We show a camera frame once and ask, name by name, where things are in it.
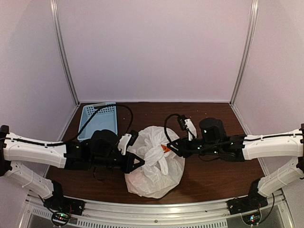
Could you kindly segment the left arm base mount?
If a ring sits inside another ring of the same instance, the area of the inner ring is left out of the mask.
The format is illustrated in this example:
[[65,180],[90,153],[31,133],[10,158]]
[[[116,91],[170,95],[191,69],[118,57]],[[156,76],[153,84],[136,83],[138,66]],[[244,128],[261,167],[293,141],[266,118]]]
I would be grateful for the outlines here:
[[44,199],[44,205],[52,210],[58,210],[74,215],[82,215],[85,202],[79,199],[65,197],[60,183],[52,180],[53,184],[52,196]]

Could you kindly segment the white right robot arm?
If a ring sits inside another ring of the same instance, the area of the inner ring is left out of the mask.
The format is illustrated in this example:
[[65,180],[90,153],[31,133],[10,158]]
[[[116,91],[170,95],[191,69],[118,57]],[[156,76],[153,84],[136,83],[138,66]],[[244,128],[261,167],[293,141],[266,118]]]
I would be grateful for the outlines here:
[[200,121],[201,138],[198,138],[191,119],[178,116],[180,128],[187,137],[168,139],[167,147],[178,156],[214,155],[228,162],[244,162],[264,157],[290,156],[291,160],[272,174],[252,182],[243,204],[246,209],[254,209],[262,199],[276,190],[304,177],[304,129],[271,135],[227,136],[220,119],[205,118]]

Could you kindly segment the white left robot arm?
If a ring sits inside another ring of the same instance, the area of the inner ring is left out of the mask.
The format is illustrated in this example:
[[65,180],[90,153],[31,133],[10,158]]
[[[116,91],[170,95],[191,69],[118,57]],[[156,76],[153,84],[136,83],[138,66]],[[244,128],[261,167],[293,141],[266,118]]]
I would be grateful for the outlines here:
[[0,174],[49,201],[58,211],[68,207],[62,186],[27,168],[22,162],[41,163],[70,171],[87,171],[92,167],[118,168],[128,174],[145,164],[144,159],[128,151],[138,137],[136,131],[121,138],[110,130],[97,130],[81,142],[47,142],[23,138],[0,127]]

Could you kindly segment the white plastic bag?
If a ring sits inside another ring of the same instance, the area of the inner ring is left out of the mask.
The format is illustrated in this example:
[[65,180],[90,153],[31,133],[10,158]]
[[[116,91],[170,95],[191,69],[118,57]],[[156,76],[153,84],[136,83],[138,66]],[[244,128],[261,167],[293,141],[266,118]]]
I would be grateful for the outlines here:
[[131,153],[145,160],[145,164],[129,174],[125,182],[129,193],[160,199],[179,185],[184,173],[185,158],[173,151],[164,152],[161,145],[169,143],[164,128],[149,126],[139,131]]

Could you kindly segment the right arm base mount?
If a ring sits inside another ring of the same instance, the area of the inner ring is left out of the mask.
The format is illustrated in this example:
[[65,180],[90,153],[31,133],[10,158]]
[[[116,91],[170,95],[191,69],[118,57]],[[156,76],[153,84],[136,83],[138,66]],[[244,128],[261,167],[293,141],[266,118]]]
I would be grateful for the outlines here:
[[260,179],[257,179],[251,183],[247,196],[233,198],[227,201],[230,215],[256,210],[268,205],[267,197],[258,193],[259,181]]

